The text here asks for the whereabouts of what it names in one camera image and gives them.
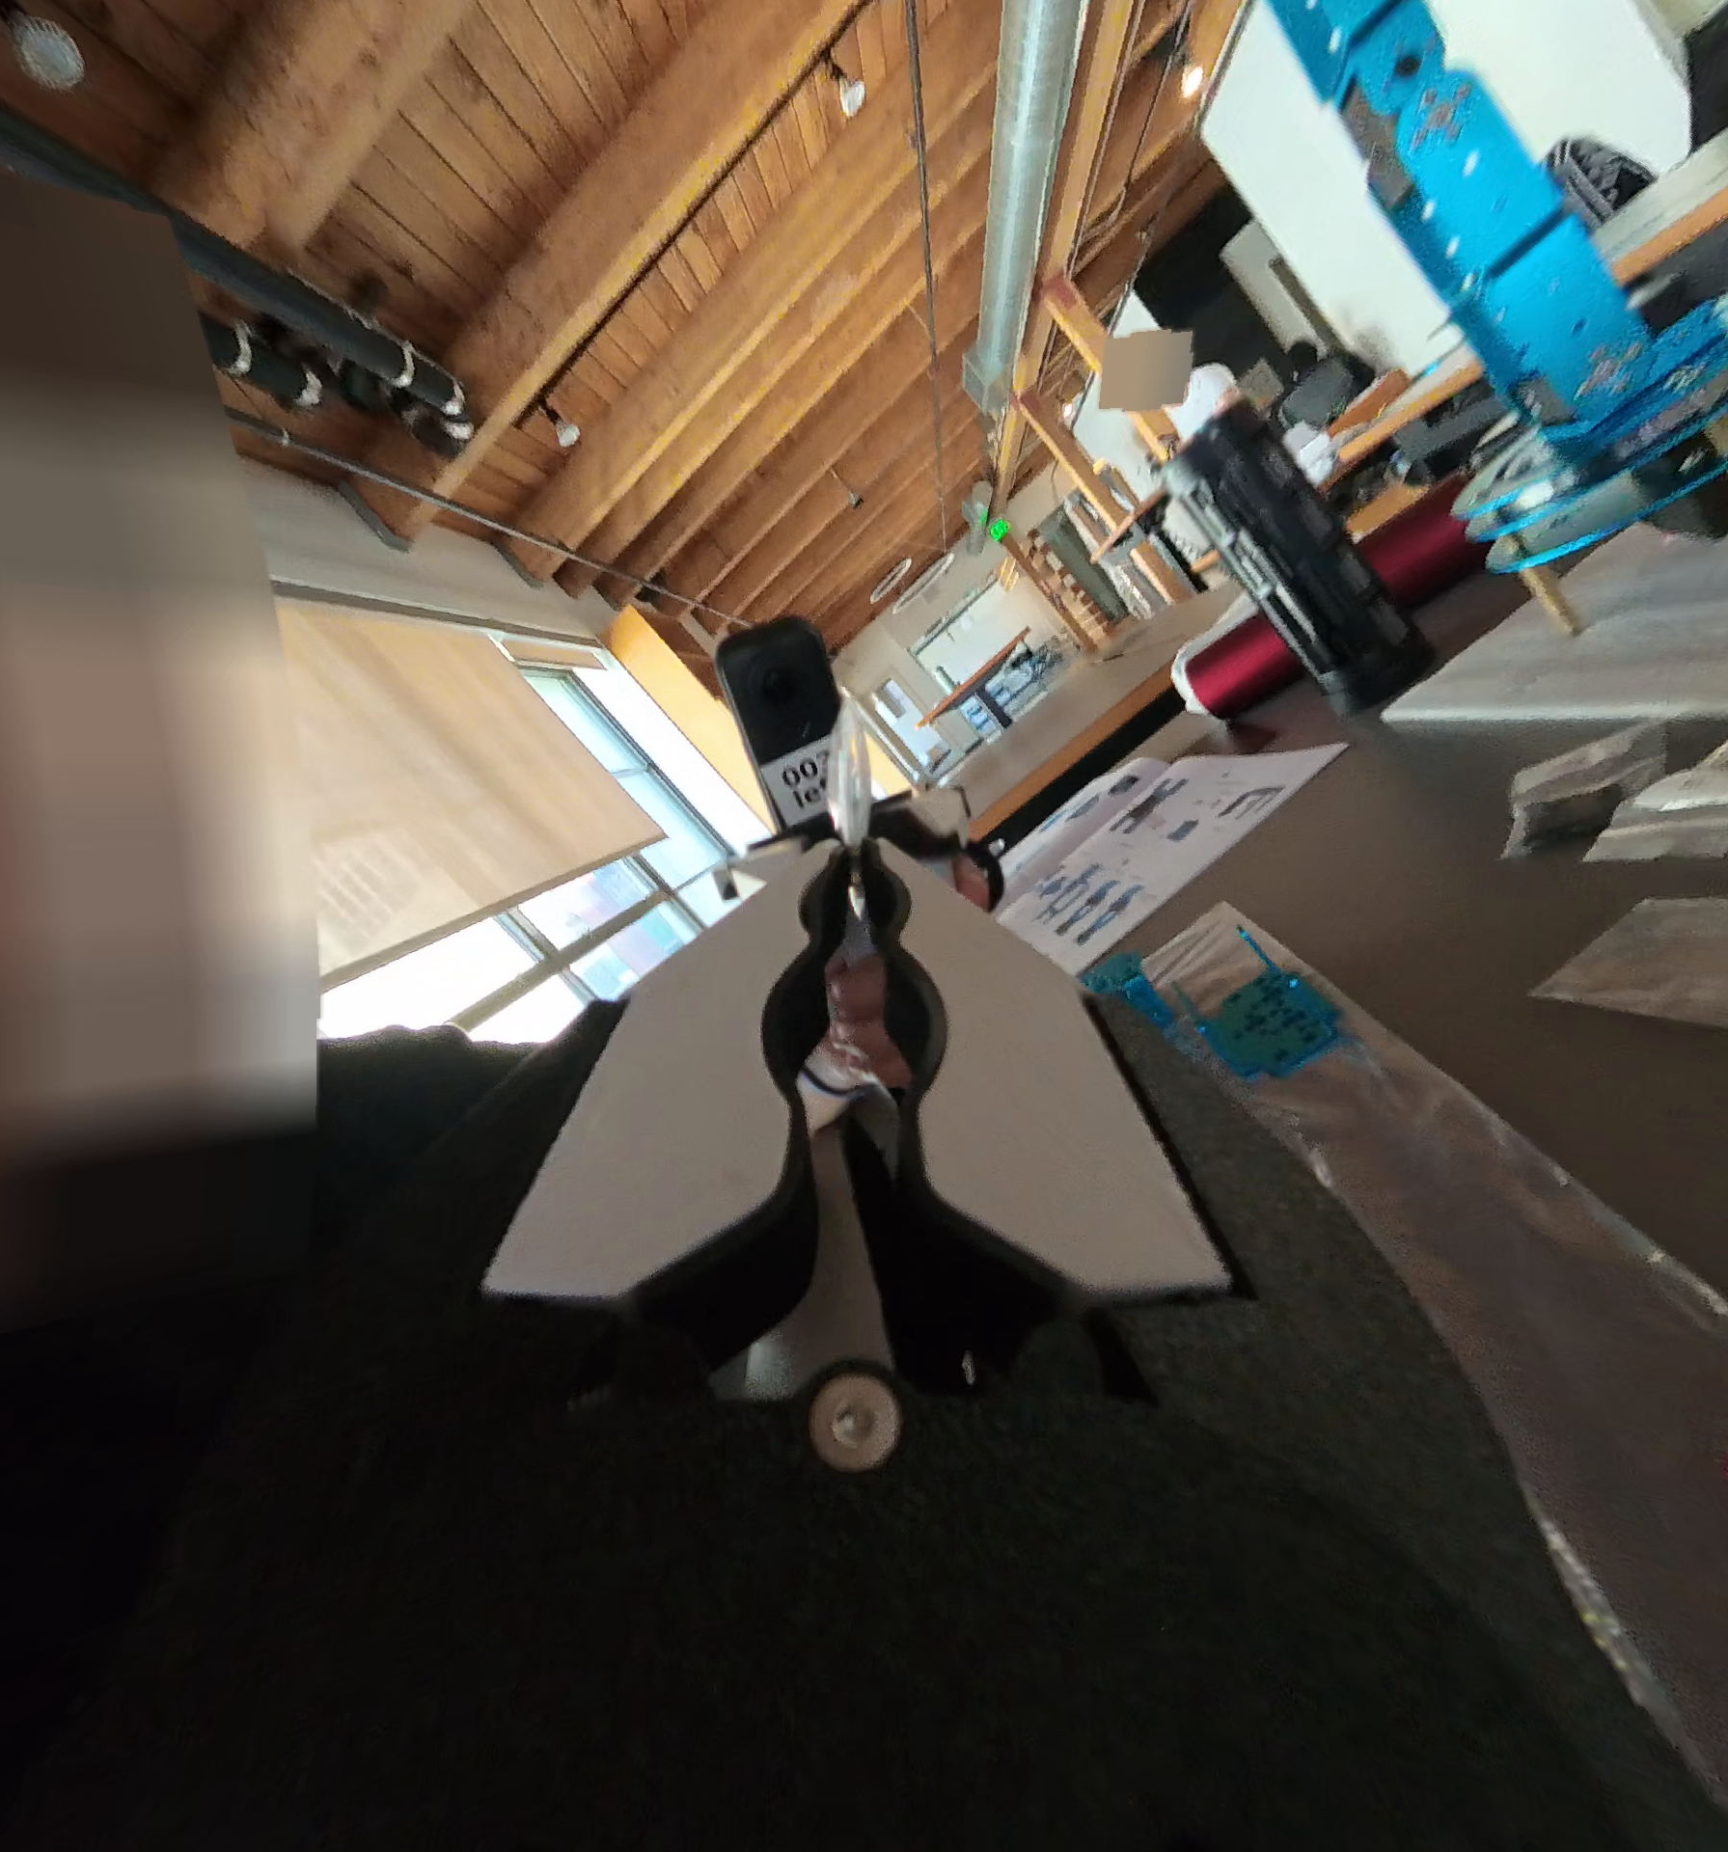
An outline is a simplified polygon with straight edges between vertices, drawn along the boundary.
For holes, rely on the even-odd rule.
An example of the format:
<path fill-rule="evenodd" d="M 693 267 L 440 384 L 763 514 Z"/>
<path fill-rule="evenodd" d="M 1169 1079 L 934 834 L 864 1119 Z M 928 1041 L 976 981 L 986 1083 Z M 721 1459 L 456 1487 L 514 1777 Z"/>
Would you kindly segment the assembly instruction booklet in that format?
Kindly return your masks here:
<path fill-rule="evenodd" d="M 996 920 L 1078 977 L 1344 753 L 1330 745 L 1257 756 L 1133 758 L 1091 780 L 1008 850 Z"/>

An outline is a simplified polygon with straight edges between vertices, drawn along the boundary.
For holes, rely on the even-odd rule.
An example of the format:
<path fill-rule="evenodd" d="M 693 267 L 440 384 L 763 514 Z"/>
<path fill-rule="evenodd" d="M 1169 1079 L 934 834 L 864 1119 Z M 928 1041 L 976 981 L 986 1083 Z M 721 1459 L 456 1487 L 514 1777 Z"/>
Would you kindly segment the silver ventilation duct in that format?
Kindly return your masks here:
<path fill-rule="evenodd" d="M 1085 3 L 1004 3 L 982 289 L 964 388 L 984 420 L 1004 416 L 1083 48 Z"/>

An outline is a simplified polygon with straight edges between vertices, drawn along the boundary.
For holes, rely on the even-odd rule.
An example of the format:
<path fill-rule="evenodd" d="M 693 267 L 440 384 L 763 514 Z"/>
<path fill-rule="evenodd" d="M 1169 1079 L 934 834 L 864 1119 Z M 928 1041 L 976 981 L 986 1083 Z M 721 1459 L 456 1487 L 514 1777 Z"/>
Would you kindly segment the white foam sheet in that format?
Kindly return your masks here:
<path fill-rule="evenodd" d="M 1537 601 L 1392 707 L 1394 727 L 1728 721 L 1728 538 L 1647 526 L 1561 583 L 1575 635 Z"/>

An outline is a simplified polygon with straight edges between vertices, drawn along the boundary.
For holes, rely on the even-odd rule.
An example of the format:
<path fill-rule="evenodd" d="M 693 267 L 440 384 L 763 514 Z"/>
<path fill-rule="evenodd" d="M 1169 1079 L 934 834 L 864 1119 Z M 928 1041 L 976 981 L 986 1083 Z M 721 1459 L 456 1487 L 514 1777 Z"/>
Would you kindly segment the person's left hand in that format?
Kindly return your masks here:
<path fill-rule="evenodd" d="M 839 953 L 825 969 L 829 1029 L 819 1073 L 839 1091 L 882 1087 L 900 1093 L 912 1071 L 888 1029 L 890 973 L 878 953 Z"/>

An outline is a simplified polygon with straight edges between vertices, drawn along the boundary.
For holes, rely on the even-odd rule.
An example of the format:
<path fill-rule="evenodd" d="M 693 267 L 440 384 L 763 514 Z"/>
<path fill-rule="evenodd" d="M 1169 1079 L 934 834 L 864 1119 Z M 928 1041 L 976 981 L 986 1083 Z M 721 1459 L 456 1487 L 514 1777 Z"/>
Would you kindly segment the pile of small screw bags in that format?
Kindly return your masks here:
<path fill-rule="evenodd" d="M 1728 854 L 1728 739 L 1679 772 L 1661 723 L 1621 729 L 1510 782 L 1506 860 L 1585 844 L 1587 864 Z M 1533 999 L 1728 1031 L 1728 894 L 1647 898 L 1533 989 Z"/>

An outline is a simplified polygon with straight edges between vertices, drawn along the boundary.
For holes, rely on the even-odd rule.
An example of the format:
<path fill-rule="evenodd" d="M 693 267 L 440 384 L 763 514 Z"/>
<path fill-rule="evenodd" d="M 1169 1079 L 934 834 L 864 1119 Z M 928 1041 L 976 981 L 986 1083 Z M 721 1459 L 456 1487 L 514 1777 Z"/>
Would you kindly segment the beige roller blind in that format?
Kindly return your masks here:
<path fill-rule="evenodd" d="M 323 981 L 357 979 L 661 838 L 494 637 L 289 599 L 275 613 Z"/>

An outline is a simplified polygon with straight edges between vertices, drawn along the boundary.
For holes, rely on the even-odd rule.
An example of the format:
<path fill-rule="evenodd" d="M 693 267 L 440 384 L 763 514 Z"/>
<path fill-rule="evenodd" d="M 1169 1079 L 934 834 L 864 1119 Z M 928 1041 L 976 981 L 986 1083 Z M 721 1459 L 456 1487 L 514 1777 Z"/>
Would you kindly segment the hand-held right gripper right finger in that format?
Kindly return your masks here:
<path fill-rule="evenodd" d="M 1233 1296 L 1233 1262 L 1091 997 L 900 848 L 857 856 L 908 1067 L 866 1212 L 924 1393 L 1147 1393 L 1121 1313 Z"/>

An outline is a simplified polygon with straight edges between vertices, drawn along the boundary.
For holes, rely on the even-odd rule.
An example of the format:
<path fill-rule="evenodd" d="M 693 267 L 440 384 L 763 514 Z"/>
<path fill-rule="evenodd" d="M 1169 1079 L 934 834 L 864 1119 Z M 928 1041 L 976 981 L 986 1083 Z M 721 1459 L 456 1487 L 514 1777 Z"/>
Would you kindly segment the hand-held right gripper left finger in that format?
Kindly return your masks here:
<path fill-rule="evenodd" d="M 640 981 L 488 1266 L 490 1300 L 602 1313 L 713 1375 L 819 1252 L 801 1075 L 829 1033 L 849 860 L 809 848 Z"/>

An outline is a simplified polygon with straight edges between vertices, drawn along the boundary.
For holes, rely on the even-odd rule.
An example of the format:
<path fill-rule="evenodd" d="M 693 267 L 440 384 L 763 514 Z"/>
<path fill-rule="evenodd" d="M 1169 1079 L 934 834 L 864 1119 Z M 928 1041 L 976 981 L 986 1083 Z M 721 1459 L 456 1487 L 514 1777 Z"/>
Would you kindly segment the large dark neighbouring table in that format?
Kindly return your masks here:
<path fill-rule="evenodd" d="M 1115 745 L 1151 737 L 1185 711 L 1173 665 L 1197 637 L 1145 635 L 1099 661 L 1081 659 L 1026 715 L 982 743 L 942 780 L 978 838 L 1016 820 Z"/>

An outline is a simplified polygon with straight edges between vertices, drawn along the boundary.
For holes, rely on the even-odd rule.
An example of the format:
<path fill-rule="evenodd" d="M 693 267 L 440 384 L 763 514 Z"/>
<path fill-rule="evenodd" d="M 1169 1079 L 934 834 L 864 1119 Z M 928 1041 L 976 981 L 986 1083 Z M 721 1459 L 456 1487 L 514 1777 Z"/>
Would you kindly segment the large clear plastic bag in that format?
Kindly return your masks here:
<path fill-rule="evenodd" d="M 1340 1007 L 1348 1047 L 1245 1085 L 1197 1043 L 1171 985 L 1213 1003 L 1251 979 L 1233 928 Z M 1221 1081 L 1408 1288 L 1593 1642 L 1728 1811 L 1728 1302 L 1237 910 L 1143 963 L 1183 1025 L 1131 1013 Z"/>

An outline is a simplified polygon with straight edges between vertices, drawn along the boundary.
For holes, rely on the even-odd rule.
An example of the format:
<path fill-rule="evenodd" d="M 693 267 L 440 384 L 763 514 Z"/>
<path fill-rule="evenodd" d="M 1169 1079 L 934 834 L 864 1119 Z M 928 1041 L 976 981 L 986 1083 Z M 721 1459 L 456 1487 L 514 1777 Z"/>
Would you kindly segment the grey ceiling pipes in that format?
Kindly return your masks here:
<path fill-rule="evenodd" d="M 345 404 L 389 418 L 442 458 L 472 444 L 476 422 L 460 383 L 411 343 L 375 337 L 375 359 L 345 353 L 319 337 L 267 317 L 200 313 L 204 345 L 217 375 L 245 384 L 287 412 Z"/>

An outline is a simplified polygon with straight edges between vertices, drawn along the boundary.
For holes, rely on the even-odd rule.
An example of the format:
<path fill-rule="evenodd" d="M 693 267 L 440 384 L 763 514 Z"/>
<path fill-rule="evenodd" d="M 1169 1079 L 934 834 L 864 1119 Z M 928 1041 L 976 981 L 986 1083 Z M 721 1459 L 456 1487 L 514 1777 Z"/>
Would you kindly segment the black patterned bottle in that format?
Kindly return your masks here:
<path fill-rule="evenodd" d="M 1432 667 L 1430 641 L 1251 404 L 1215 410 L 1161 480 L 1338 715 L 1382 707 Z"/>

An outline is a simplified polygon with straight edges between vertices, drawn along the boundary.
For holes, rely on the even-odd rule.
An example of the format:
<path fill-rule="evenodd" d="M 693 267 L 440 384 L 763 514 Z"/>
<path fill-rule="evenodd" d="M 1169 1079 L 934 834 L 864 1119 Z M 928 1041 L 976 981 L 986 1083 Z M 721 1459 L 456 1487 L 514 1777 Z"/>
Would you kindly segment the red fabric roll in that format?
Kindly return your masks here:
<path fill-rule="evenodd" d="M 1484 569 L 1474 544 L 1444 502 L 1426 498 L 1394 522 L 1352 542 L 1388 599 L 1406 615 Z M 1255 605 L 1237 603 L 1181 649 L 1171 683 L 1189 711 L 1233 723 L 1269 697 L 1310 677 L 1287 639 Z"/>

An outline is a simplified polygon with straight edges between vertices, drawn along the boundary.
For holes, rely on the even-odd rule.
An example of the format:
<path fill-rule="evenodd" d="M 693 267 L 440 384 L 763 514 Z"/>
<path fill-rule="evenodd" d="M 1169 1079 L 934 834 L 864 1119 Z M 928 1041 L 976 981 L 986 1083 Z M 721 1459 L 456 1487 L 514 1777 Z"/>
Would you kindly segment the dark desk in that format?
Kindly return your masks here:
<path fill-rule="evenodd" d="M 1728 1302 L 1728 1031 L 1533 999 L 1635 904 L 1659 864 L 1591 866 L 1575 846 L 1502 860 L 1510 782 L 1611 731 L 1585 725 L 1394 727 L 1338 719 L 1312 689 L 1273 729 L 1181 713 L 1111 745 L 990 838 L 1020 844 L 1091 780 L 1139 756 L 1257 756 L 1342 745 L 1340 758 L 1179 892 L 1117 953 L 1153 955 L 1229 906 L 1374 1013 L 1641 1236 Z M 1587 1632 L 1470 1381 L 1374 1244 L 1302 1162 L 1193 1057 L 1129 1007 L 1107 1029 L 1177 1136 L 1257 1290 L 1273 1357 L 1215 1339 L 1177 1387 L 1275 1375 L 1300 1401 L 1306 1477 L 1348 1477 L 1402 1520 L 1410 1554 L 1494 1614 L 1510 1662 L 1553 1683 L 1639 1849 L 1728 1849 L 1717 1803 Z"/>

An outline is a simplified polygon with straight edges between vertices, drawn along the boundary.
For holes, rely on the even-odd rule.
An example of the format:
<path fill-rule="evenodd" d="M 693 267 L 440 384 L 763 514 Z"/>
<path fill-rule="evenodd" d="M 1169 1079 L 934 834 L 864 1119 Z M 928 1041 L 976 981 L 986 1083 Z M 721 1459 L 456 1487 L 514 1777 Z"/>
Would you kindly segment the blue metal bracket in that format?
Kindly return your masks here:
<path fill-rule="evenodd" d="M 1348 1047 L 1340 1007 L 1296 969 L 1271 957 L 1249 928 L 1233 928 L 1233 951 L 1249 953 L 1255 975 L 1213 1003 L 1187 985 L 1171 991 L 1197 1043 L 1245 1085 L 1287 1081 Z"/>
<path fill-rule="evenodd" d="M 1093 997 L 1115 999 L 1127 1005 L 1159 1031 L 1171 1033 L 1183 1025 L 1181 1011 L 1173 1007 L 1147 977 L 1141 955 L 1117 953 L 1101 959 L 1083 973 L 1081 985 Z"/>

